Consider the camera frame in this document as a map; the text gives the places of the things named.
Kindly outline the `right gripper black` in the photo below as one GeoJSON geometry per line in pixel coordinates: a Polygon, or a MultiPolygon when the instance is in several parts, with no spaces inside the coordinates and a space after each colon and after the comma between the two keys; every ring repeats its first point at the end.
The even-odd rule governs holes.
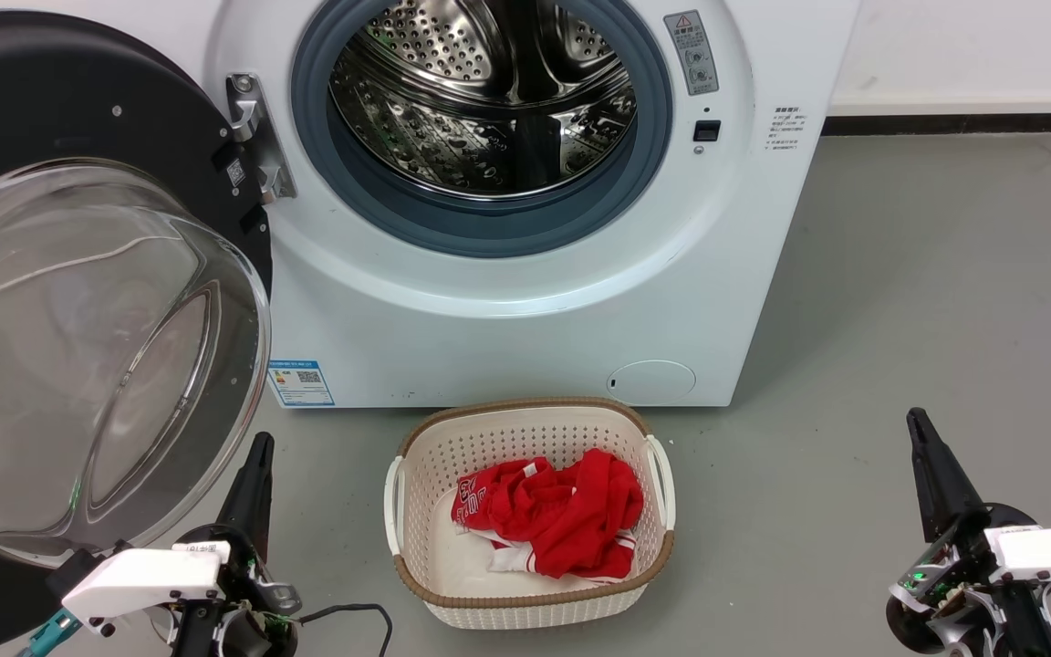
{"type": "Polygon", "coordinates": [[[906,425],[930,545],[890,588],[894,639],[937,657],[1051,657],[1051,570],[1015,570],[998,545],[1034,525],[1010,506],[985,507],[926,409],[909,408],[906,425]]]}

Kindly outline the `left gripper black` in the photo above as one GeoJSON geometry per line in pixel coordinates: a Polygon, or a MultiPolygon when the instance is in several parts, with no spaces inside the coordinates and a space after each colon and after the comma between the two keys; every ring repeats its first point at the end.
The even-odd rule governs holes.
{"type": "Polygon", "coordinates": [[[293,657],[303,609],[296,586],[268,569],[275,437],[256,433],[217,523],[183,534],[180,546],[225,542],[229,557],[197,598],[172,603],[172,657],[293,657]]]}

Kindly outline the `black round glass washer door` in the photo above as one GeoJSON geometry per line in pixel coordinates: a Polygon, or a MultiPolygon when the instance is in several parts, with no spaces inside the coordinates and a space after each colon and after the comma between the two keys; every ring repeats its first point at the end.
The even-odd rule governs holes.
{"type": "Polygon", "coordinates": [[[245,142],[100,20],[0,8],[0,645],[146,548],[250,432],[274,262],[245,142]]]}

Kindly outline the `white front-load washing machine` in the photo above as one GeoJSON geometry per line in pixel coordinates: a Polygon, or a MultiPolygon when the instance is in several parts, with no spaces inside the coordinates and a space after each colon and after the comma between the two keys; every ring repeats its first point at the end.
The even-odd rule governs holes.
{"type": "Polygon", "coordinates": [[[862,0],[638,0],[666,58],[674,121],[617,220],[530,256],[409,245],[342,203],[297,137],[300,38],[326,0],[222,0],[210,87],[260,79],[297,198],[267,206],[275,360],[316,360],[341,408],[612,396],[642,360],[683,363],[691,394],[734,396],[791,229],[862,0]],[[718,93],[691,96],[668,14],[697,11],[718,93]]]}

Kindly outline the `metal door hinge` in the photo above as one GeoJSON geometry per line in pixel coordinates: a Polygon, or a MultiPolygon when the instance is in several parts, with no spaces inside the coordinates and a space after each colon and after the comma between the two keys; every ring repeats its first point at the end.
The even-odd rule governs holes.
{"type": "Polygon", "coordinates": [[[250,71],[233,71],[226,76],[225,87],[231,128],[255,167],[263,203],[297,198],[260,79],[250,71]]]}

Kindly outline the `blue energy label sticker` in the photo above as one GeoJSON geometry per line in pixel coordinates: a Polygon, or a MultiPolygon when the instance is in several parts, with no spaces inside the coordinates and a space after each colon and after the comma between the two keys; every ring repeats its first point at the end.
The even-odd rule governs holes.
{"type": "Polygon", "coordinates": [[[268,378],[281,407],[316,409],[337,406],[316,360],[270,360],[268,378]]]}

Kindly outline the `teal connector piece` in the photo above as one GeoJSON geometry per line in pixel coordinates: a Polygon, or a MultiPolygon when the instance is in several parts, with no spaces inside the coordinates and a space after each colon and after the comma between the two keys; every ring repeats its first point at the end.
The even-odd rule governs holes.
{"type": "Polygon", "coordinates": [[[83,624],[67,609],[56,611],[45,624],[32,633],[24,649],[14,657],[49,657],[64,641],[69,640],[83,624]]]}

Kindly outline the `cream perforated laundry basket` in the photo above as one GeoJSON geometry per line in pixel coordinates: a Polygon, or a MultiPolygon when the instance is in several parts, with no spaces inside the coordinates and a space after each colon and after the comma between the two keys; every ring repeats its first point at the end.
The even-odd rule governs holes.
{"type": "Polygon", "coordinates": [[[533,631],[621,614],[668,564],[677,519],[666,449],[634,409],[601,398],[501,401],[446,409],[405,438],[385,475],[385,539],[404,586],[446,625],[533,631]],[[618,583],[489,571],[493,545],[463,533],[449,510],[463,475],[501,461],[544,457],[572,465],[598,448],[637,474],[645,507],[618,583]]]}

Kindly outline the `round white filter cover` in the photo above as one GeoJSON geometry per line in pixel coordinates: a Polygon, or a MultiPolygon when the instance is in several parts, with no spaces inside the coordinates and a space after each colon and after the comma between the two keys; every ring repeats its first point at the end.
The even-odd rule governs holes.
{"type": "Polygon", "coordinates": [[[691,394],[696,375],[680,362],[642,360],[614,370],[606,383],[609,395],[630,406],[667,406],[691,394]]]}

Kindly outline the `red garment with white trim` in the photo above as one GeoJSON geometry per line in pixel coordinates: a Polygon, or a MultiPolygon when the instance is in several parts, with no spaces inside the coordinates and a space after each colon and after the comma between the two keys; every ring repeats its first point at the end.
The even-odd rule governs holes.
{"type": "Polygon", "coordinates": [[[610,586],[628,578],[643,508],[628,464],[596,448],[563,469],[538,456],[463,475],[450,519],[492,546],[489,571],[610,586]]]}

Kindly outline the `black baseboard strip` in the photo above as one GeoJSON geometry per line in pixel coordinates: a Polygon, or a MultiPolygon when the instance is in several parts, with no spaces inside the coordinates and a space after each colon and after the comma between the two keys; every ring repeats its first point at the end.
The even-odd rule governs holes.
{"type": "Polygon", "coordinates": [[[1014,115],[830,116],[823,137],[1051,134],[1051,112],[1014,115]]]}

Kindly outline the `stainless steel washer drum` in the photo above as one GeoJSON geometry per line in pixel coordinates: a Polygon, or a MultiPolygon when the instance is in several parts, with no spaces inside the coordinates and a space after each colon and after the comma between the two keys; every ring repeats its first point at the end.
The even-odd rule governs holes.
{"type": "Polygon", "coordinates": [[[637,116],[624,63],[557,0],[397,0],[348,41],[328,86],[377,161],[476,201],[574,183],[637,116]]]}

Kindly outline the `grey warning sticker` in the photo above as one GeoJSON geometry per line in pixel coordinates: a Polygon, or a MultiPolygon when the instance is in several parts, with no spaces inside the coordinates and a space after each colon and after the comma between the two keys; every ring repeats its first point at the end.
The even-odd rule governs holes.
{"type": "Polygon", "coordinates": [[[718,93],[716,61],[701,14],[697,11],[668,14],[663,24],[677,53],[687,93],[691,96],[718,93]]]}

